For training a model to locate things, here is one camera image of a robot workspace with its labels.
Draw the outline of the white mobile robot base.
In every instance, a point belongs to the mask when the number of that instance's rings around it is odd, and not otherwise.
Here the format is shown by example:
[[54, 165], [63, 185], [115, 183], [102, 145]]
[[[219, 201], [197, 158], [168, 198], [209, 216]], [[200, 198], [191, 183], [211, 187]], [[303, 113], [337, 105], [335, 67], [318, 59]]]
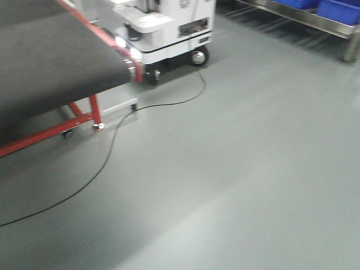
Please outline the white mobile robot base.
[[205, 0], [118, 1], [112, 9], [122, 23], [116, 40], [142, 62], [145, 78], [155, 86], [164, 60], [187, 55], [194, 67], [207, 64], [215, 7], [215, 1]]

